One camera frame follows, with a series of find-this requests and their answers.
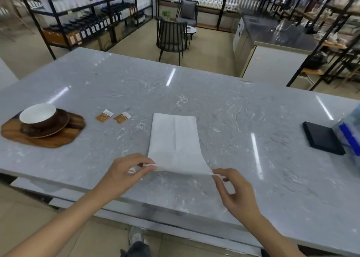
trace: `wooden coaster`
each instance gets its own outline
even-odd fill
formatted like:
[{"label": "wooden coaster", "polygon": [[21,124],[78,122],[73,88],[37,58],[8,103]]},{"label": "wooden coaster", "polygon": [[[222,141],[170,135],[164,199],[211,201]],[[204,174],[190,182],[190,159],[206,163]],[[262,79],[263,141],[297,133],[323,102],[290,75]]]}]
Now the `wooden coaster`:
[{"label": "wooden coaster", "polygon": [[20,132],[21,122],[19,120],[19,115],[20,113],[1,126],[1,135],[6,139],[26,145],[58,148],[72,142],[86,126],[82,116],[69,113],[70,120],[68,124],[58,133],[44,138],[31,138]]}]

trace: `shoe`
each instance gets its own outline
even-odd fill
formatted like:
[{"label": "shoe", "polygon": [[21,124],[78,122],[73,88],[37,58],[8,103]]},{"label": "shoe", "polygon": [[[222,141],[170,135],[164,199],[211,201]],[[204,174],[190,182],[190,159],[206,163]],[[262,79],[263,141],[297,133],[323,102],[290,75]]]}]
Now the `shoe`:
[{"label": "shoe", "polygon": [[144,242],[143,230],[132,226],[129,231],[129,245],[132,246],[135,242]]}]

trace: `potted plant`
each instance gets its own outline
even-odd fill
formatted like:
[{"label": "potted plant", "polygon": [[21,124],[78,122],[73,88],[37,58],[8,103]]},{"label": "potted plant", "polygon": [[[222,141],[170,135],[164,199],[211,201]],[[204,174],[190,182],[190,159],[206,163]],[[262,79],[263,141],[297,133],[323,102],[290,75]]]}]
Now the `potted plant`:
[{"label": "potted plant", "polygon": [[171,17],[171,12],[170,12],[170,11],[163,11],[163,12],[162,12],[162,17],[163,17],[165,20],[169,21],[169,20],[170,20],[170,17]]}]

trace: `gray chair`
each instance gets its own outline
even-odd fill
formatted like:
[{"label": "gray chair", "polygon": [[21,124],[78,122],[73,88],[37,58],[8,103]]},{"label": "gray chair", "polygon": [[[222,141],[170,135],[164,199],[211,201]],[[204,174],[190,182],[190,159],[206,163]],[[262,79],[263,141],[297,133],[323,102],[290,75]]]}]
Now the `gray chair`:
[{"label": "gray chair", "polygon": [[180,0],[175,21],[187,22],[188,26],[196,27],[198,22],[198,10],[198,1]]},{"label": "gray chair", "polygon": [[186,26],[187,23],[171,22],[156,17],[156,46],[160,48],[159,62],[164,51],[175,52],[179,53],[180,66],[180,52],[184,57],[188,43]]}]

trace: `pants leg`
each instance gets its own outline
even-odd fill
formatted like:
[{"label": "pants leg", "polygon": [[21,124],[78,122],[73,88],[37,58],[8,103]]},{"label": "pants leg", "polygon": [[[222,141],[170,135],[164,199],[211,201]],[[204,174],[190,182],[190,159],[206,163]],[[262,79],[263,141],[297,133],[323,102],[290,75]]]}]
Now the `pants leg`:
[{"label": "pants leg", "polygon": [[151,257],[150,248],[143,242],[135,242],[127,252],[121,252],[121,257]]}]

